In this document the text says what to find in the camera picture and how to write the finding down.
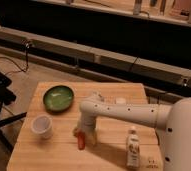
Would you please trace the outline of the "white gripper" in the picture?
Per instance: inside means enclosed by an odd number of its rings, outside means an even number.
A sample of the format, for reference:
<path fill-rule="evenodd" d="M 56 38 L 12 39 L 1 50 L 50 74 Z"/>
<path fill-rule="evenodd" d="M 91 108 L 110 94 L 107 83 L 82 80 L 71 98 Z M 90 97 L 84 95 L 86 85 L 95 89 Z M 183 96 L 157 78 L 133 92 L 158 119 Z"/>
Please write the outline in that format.
<path fill-rule="evenodd" d="M 77 137 L 80 133 L 85 132 L 87 135 L 87 141 L 95 146 L 97 144 L 97 133 L 96 133 L 96 116 L 90 116 L 88 114 L 82 113 L 77 127 L 73 129 L 73 136 Z"/>

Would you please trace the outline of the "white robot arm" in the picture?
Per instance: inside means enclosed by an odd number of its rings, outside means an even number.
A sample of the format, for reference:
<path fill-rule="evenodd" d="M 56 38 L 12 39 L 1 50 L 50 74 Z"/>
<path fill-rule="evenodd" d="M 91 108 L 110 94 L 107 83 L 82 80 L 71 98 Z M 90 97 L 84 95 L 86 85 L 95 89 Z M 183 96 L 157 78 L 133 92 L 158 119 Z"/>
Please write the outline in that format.
<path fill-rule="evenodd" d="M 191 171 L 191 97 L 173 105 L 112 104 L 99 93 L 84 98 L 79 105 L 80 119 L 74 128 L 93 135 L 98 116 L 132 122 L 165 131 L 164 171 Z"/>

